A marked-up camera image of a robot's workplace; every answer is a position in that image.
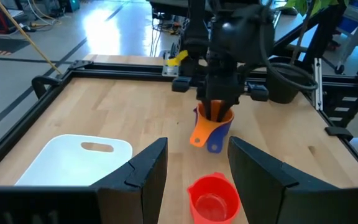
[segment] yellow clamp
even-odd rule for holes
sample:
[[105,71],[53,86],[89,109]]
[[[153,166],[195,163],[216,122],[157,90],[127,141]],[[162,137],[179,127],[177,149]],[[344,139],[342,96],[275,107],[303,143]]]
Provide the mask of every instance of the yellow clamp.
[[173,59],[168,59],[167,60],[167,65],[168,66],[176,66],[176,65],[180,65],[180,62],[185,59],[188,56],[188,52],[187,50],[182,50],[181,52],[179,52],[179,54],[173,58]]

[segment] black pot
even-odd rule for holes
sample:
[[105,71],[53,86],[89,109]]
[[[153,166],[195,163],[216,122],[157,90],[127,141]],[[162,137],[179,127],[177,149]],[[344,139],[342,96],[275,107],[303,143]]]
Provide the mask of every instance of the black pot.
[[[270,63],[286,63],[289,64],[291,62],[291,58],[289,57],[275,57],[269,59]],[[313,73],[313,69],[311,67],[305,67],[303,62],[296,60],[294,62],[294,66],[302,68],[309,72]],[[293,70],[288,70],[286,68],[275,68],[280,74],[282,74],[285,78],[297,82],[299,84],[305,85],[308,83],[308,80],[303,75],[298,74]],[[277,79],[272,72],[267,69],[266,76],[266,88],[268,90],[268,97],[271,101],[276,103],[291,103],[292,100],[296,97],[299,90],[293,88],[289,84],[282,82]]]

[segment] cutting board handle hole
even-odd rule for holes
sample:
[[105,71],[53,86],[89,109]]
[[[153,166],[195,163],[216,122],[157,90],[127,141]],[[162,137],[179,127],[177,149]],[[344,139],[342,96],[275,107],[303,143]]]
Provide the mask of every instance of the cutting board handle hole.
[[106,144],[98,144],[93,142],[83,142],[81,147],[90,150],[90,151],[99,151],[99,152],[113,152],[114,148]]

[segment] wooden tabletop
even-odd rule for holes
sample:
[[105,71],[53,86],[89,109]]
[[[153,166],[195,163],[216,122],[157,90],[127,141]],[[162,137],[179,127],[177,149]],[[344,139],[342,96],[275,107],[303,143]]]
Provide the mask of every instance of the wooden tabletop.
[[[160,65],[162,59],[89,55],[109,63]],[[160,223],[191,223],[186,188],[202,175],[222,172],[230,180],[226,149],[211,154],[190,145],[195,125],[194,90],[171,91],[170,83],[75,78],[0,163],[0,185],[13,185],[40,150],[61,134],[123,139],[134,155],[157,138],[168,137],[168,174]],[[238,136],[308,174],[338,187],[358,187],[358,163],[305,97],[293,103],[252,101],[233,107],[230,136]],[[245,223],[241,209],[234,223]]]

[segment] black metal frame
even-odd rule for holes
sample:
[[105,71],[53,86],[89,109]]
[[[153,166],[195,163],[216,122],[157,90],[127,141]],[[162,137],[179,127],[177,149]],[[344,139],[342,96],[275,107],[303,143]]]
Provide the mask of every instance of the black metal frame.
[[[128,65],[112,63],[93,63],[89,61],[76,61],[64,75],[55,80],[45,77],[35,77],[32,87],[39,100],[28,112],[0,139],[0,161],[15,146],[20,138],[31,128],[42,113],[49,107],[55,98],[63,91],[73,78],[107,78],[122,80],[143,80],[153,82],[172,82],[173,77],[162,75],[162,66],[158,65]],[[247,82],[264,84],[266,73],[254,72]],[[324,88],[337,90],[347,88],[358,91],[358,79],[342,76],[323,77]],[[324,111],[318,111],[328,126],[334,126]],[[358,152],[345,138],[340,138],[345,147],[358,161]]]

